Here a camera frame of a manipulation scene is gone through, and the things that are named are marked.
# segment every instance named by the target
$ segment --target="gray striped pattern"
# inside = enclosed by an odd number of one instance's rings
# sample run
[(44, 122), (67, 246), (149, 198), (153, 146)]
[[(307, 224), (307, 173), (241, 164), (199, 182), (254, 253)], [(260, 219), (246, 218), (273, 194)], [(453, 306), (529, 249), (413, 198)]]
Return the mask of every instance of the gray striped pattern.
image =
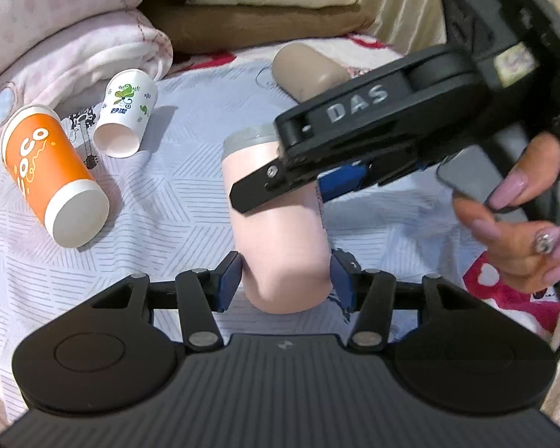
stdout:
[[(0, 164), (0, 370), (11, 420), (25, 406), (10, 359), (30, 332), (130, 273), (170, 280), (187, 268), (214, 267), (232, 249), (221, 143), (294, 105), (279, 89), (258, 85), (268, 66), (255, 61), (161, 82), (141, 150), (127, 159), (98, 156), (92, 173), (110, 198), (111, 215), (82, 248), (52, 242)], [(333, 245), (362, 266), (409, 281), (436, 271), (458, 280), (481, 251), (458, 227), (449, 192), (431, 171), (329, 203), (324, 221)], [(336, 302), (273, 316), (252, 307), (240, 290), (217, 319), (225, 339), (252, 332), (345, 337), (350, 329)], [(395, 322), (402, 335), (414, 327), (414, 315), (398, 312)], [(155, 324), (181, 339), (177, 313), (159, 312)]]

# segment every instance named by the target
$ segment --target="pink bottle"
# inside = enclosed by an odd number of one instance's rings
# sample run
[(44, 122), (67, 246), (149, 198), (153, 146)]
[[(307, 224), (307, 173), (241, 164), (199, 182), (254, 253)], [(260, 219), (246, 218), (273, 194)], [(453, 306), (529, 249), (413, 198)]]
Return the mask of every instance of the pink bottle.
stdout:
[[(224, 141), (226, 197), (234, 182), (278, 157), (273, 125), (247, 128)], [(236, 250), (243, 255), (248, 300), (272, 314), (296, 313), (322, 303), (332, 291), (330, 246), (321, 220), (317, 183), (282, 195), (255, 213), (230, 206)]]

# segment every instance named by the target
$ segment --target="orange paper cup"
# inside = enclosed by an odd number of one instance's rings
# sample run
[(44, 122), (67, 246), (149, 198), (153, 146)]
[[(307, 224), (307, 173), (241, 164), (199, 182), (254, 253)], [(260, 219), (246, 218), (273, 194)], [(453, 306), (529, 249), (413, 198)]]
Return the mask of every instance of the orange paper cup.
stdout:
[(25, 106), (12, 115), (0, 138), (0, 157), (58, 245), (82, 246), (105, 224), (108, 197), (49, 107)]

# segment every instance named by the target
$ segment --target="human hand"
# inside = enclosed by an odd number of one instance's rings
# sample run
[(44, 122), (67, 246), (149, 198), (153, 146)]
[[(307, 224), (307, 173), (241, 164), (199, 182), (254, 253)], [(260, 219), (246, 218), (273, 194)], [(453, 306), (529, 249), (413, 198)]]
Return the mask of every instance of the human hand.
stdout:
[[(522, 205), (550, 188), (559, 173), (560, 142), (541, 133), (492, 193), (489, 205), (496, 211)], [(508, 286), (535, 293), (560, 281), (560, 227), (547, 221), (496, 222), (482, 203), (458, 193), (452, 201), (458, 220), (487, 246), (490, 264)]]

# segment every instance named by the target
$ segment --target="coco logo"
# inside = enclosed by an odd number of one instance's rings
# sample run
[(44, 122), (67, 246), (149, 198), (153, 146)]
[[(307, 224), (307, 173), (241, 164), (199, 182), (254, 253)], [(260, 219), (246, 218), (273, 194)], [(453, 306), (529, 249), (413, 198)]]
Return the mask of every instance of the coco logo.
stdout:
[(381, 84), (378, 84), (369, 89), (365, 97), (362, 97), (361, 94), (353, 94), (350, 99), (347, 98), (342, 103), (332, 104), (326, 109), (326, 112), (330, 122), (336, 123), (347, 114), (354, 115), (356, 112), (367, 109), (373, 104), (379, 104), (387, 98), (388, 92)]
[(15, 165), (15, 174), (16, 174), (16, 184), (21, 190), (21, 193), (24, 197), (27, 196), (27, 188), (25, 187), (25, 182), (23, 180), (27, 179), (28, 182), (33, 181), (33, 175), (35, 173), (35, 159), (39, 155), (39, 152), (43, 150), (43, 148), (31, 159), (32, 166), (29, 164), (29, 159), (27, 158), (33, 149), (35, 148), (35, 144), (37, 141), (45, 140), (48, 138), (49, 132), (45, 128), (37, 128), (37, 130), (33, 131), (31, 135), (31, 139), (25, 138), (22, 140), (21, 148), (19, 152), (21, 153), (21, 161), (18, 165), (18, 170)]

